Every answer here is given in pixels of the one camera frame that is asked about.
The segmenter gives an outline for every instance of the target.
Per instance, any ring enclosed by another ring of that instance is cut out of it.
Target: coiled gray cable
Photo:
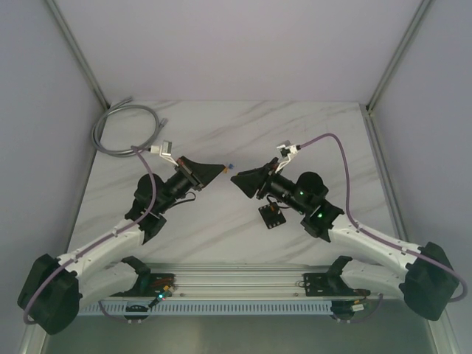
[[[103,127],[105,126],[105,122],[107,118],[109,118],[112,114],[115,114],[120,111],[124,111],[126,109],[144,109],[145,111],[148,111],[151,113],[156,121],[156,127],[154,128],[153,135],[150,136],[148,140],[143,142],[141,145],[136,146],[138,150],[145,150],[149,148],[154,141],[156,141],[157,136],[161,132],[161,129],[165,126],[165,123],[167,123],[166,119],[163,119],[162,121],[157,117],[157,113],[145,106],[145,105],[126,105],[127,103],[131,102],[133,99],[131,97],[128,97],[121,101],[120,103],[117,103],[116,105],[111,106],[102,116],[97,120],[97,122],[94,124],[94,126],[91,129],[91,143],[95,148],[100,151],[101,153],[106,153],[107,155],[114,156],[114,157],[129,157],[134,155],[134,152],[131,149],[127,150],[109,150],[106,147],[102,145],[102,142],[100,141],[100,133],[103,130]]]

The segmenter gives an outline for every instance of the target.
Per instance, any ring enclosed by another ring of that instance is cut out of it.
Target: white cable tray
[[[103,307],[111,315],[138,315],[127,312],[126,307],[141,305],[147,307],[149,301],[103,301]],[[153,307],[147,315],[330,315],[331,301],[328,300],[166,300]],[[79,312],[79,316],[102,315],[98,303],[89,305]]]

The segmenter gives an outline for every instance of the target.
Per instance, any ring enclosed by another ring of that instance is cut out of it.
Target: robotic arm
[[[174,161],[170,157],[170,143],[165,143],[159,154],[171,160],[176,173],[166,182],[153,175],[156,199],[144,218],[153,196],[149,175],[139,180],[131,210],[110,232],[75,251],[57,258],[45,254],[34,262],[18,298],[18,305],[24,310],[45,280],[69,263],[47,284],[29,310],[29,316],[48,334],[62,331],[81,308],[93,302],[130,289],[140,294],[139,290],[149,283],[150,269],[135,257],[126,256],[159,233],[166,223],[162,214],[181,203],[178,199],[184,198],[190,189],[202,190],[225,168],[222,164],[199,164],[185,156]],[[133,221],[139,222],[126,229]],[[118,263],[104,269],[113,262]]]
[[[418,315],[438,320],[459,284],[451,271],[444,270],[452,267],[441,247],[431,242],[420,247],[359,225],[348,211],[345,215],[344,210],[325,199],[328,188],[318,174],[305,172],[296,183],[282,176],[282,169],[300,145],[284,142],[277,148],[283,157],[281,162],[274,158],[260,168],[238,173],[232,182],[249,198],[272,197],[304,215],[301,224],[309,235],[356,249],[381,264],[341,256],[326,274],[305,274],[307,296],[345,295],[353,294],[353,289],[367,289],[403,299]],[[269,204],[259,211],[272,229],[283,224],[285,218],[278,204],[268,200]]]

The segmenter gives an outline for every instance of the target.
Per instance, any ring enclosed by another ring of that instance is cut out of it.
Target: table
[[[298,263],[329,265],[340,254],[363,259],[349,249],[312,238],[299,224],[301,215],[284,211],[287,223],[268,230],[257,210],[266,201],[248,199],[229,179],[241,170],[260,167],[278,156],[277,144],[301,144],[332,132],[343,142],[350,166],[351,210],[355,218],[388,235],[394,229],[357,103],[294,101],[154,101],[136,102],[156,110],[169,122],[157,143],[173,142],[173,156],[201,163],[233,164],[197,200],[169,210],[167,223],[132,255],[148,263]],[[145,141],[153,130],[145,111],[128,110],[107,121],[102,142],[110,149]],[[145,154],[163,180],[173,166]],[[302,150],[284,169],[296,181],[311,170],[330,189],[327,199],[344,208],[346,181],[341,154],[332,139]],[[69,250],[111,229],[131,208],[136,183],[145,174],[134,156],[118,159],[97,153]]]

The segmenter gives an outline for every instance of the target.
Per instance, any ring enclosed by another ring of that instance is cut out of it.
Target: cable
[[[424,256],[423,254],[421,253],[418,253],[418,252],[415,252],[415,251],[411,251],[409,249],[407,250],[402,250],[402,247],[401,246],[398,246],[394,243],[391,243],[387,240],[384,240],[382,239],[381,237],[379,236],[376,236],[374,235],[373,233],[367,231],[366,229],[363,229],[362,227],[359,227],[359,224],[357,223],[357,221],[354,220],[352,214],[351,214],[351,211],[350,211],[350,193],[351,193],[351,186],[350,186],[350,177],[349,177],[349,167],[347,166],[347,159],[346,159],[346,153],[344,151],[344,148],[342,146],[342,143],[341,143],[341,140],[337,137],[337,135],[333,134],[333,133],[325,133],[325,134],[322,134],[318,137],[316,137],[315,139],[312,139],[308,142],[306,142],[305,144],[301,144],[300,145],[300,150],[303,149],[303,148],[306,148],[308,145],[311,145],[315,142],[318,142],[319,140],[323,139],[323,138],[328,138],[328,137],[331,137],[333,139],[335,139],[336,143],[338,144],[339,146],[339,150],[341,151],[341,157],[342,157],[342,161],[343,161],[343,164],[344,164],[344,172],[346,174],[346,215],[347,217],[349,218],[350,222],[356,227],[356,229],[358,229],[360,232],[362,232],[363,234],[365,234],[366,236],[372,238],[373,240],[376,240],[386,246],[389,246],[393,249],[396,249],[398,251],[402,251],[404,253],[407,253],[407,254],[410,254],[411,256],[415,256],[417,258],[420,258],[421,260],[425,260],[426,262],[442,269],[443,271],[446,271],[447,273],[449,273],[450,275],[452,275],[453,277],[457,278],[460,283],[462,284],[462,293],[452,299],[449,300],[449,302],[457,302],[457,301],[460,301],[462,299],[464,299],[467,294],[468,294],[468,286],[467,286],[467,283],[465,281],[465,279],[463,277],[461,277],[457,272],[455,272],[453,269],[449,268],[449,267],[446,267],[445,265],[437,262],[436,260],[433,260],[432,258],[430,257],[427,257],[427,256]]]
[[[279,206],[280,209],[290,209],[289,206],[281,206],[279,205],[279,201],[271,201],[271,196],[270,195],[267,195],[267,197],[265,197],[265,199],[267,199],[267,201],[269,203],[277,203],[277,205]]]
[[[106,312],[105,308],[103,307],[103,304],[101,301],[98,302],[98,307],[100,308],[100,311],[103,313],[103,315],[105,315],[105,317],[109,318],[109,319],[113,319],[114,321],[116,322],[121,322],[121,323],[133,323],[132,320],[128,320],[128,319],[124,319],[124,318],[121,318],[121,317],[116,317],[116,316],[113,316],[111,314],[109,314],[108,312]]]
[[[116,230],[116,233],[113,233],[111,232],[110,234],[100,238],[99,240],[97,240],[96,242],[92,243],[89,247],[85,248],[84,250],[80,251],[79,253],[77,253],[77,256],[75,259],[70,259],[70,260],[67,260],[63,265],[61,265],[59,268],[57,268],[55,271],[53,271],[47,278],[46,280],[43,281],[43,283],[39,286],[39,288],[35,291],[35,293],[31,296],[31,299],[29,299],[28,301],[28,304],[27,306],[25,307],[24,309],[24,312],[23,312],[23,321],[24,323],[26,323],[27,325],[33,325],[35,324],[34,321],[30,321],[30,319],[28,319],[28,315],[31,311],[31,307],[32,305],[35,303],[36,299],[39,297],[39,295],[43,292],[43,290],[45,289],[46,286],[48,286],[48,284],[60,273],[62,272],[65,268],[67,268],[69,265],[71,265],[75,260],[81,258],[84,254],[86,254],[87,252],[91,251],[92,249],[94,249],[95,247],[101,245],[102,243],[106,242],[107,240],[109,240],[110,238],[114,237],[116,234],[120,234],[128,229],[130,229],[131,227],[137,225],[138,223],[140,223],[144,218],[146,218],[146,216],[149,215],[150,211],[152,210],[153,206],[154,206],[154,203],[156,202],[156,196],[157,196],[157,189],[156,189],[156,182],[154,180],[154,177],[153,177],[153,171],[151,170],[149,164],[146,162],[146,160],[144,159],[144,157],[142,157],[140,151],[139,151],[139,148],[135,147],[135,146],[132,146],[131,147],[131,150],[133,151],[133,153],[138,156],[138,158],[141,160],[142,164],[145,166],[145,169],[147,171],[147,173],[149,174],[149,177],[150,177],[150,183],[151,183],[151,188],[152,188],[152,197],[151,197],[151,200],[150,200],[150,203],[149,203],[149,206],[147,207],[147,209],[145,210],[145,212],[139,217],[137,218],[135,221],[129,223],[128,225],[122,227],[121,229],[118,229]]]
[[[187,195],[189,195],[189,194],[192,194],[192,195],[193,195],[193,199],[185,199],[184,201],[177,201],[177,202],[175,202],[174,204],[172,204],[172,205],[169,207],[169,209],[170,209],[170,208],[173,208],[173,207],[175,207],[175,206],[177,206],[177,205],[179,205],[179,204],[189,203],[189,202],[191,202],[191,201],[194,201],[194,200],[197,198],[197,195],[196,195],[194,192],[188,192],[185,196],[187,197]]]
[[[354,292],[364,297],[361,301],[364,301],[370,295],[370,291],[366,289],[354,289]]]
[[[362,317],[361,319],[349,319],[349,320],[345,320],[345,319],[340,319],[339,317],[337,317],[336,314],[333,314],[331,317],[333,319],[335,319],[337,322],[340,322],[340,323],[354,323],[354,324],[357,324],[357,323],[362,323],[366,320],[368,320],[369,318],[371,318],[372,316],[374,316],[378,309],[380,308],[381,306],[381,303],[382,303],[382,300],[384,299],[384,295],[383,294],[379,294],[378,295],[378,301],[377,301],[377,305],[375,306],[375,308],[372,310],[371,313],[369,313],[367,316],[365,317]]]
[[[166,119],[163,119],[162,121],[159,120],[157,117],[157,113],[145,106],[145,105],[126,105],[127,103],[131,102],[132,98],[128,97],[124,99],[123,101],[117,103],[116,105],[111,106],[102,116],[95,122],[94,126],[91,129],[91,143],[95,148],[102,152],[106,153],[107,155],[114,156],[114,157],[129,157],[134,155],[135,153],[133,152],[132,149],[129,150],[109,150],[106,147],[102,145],[102,142],[100,141],[100,132],[103,130],[103,127],[105,126],[106,120],[115,113],[118,113],[120,111],[124,111],[126,109],[144,109],[145,111],[148,111],[151,113],[154,117],[154,120],[156,121],[156,127],[154,128],[153,134],[150,136],[148,140],[143,142],[141,145],[136,146],[136,148],[140,151],[146,150],[149,148],[153,142],[157,139],[157,136],[161,132],[162,128],[165,126],[167,123]]]
[[[163,279],[157,279],[156,281],[154,281],[150,287],[151,288],[155,288],[157,286],[163,286],[163,285],[167,285],[167,284],[173,284],[173,278],[163,278]]]

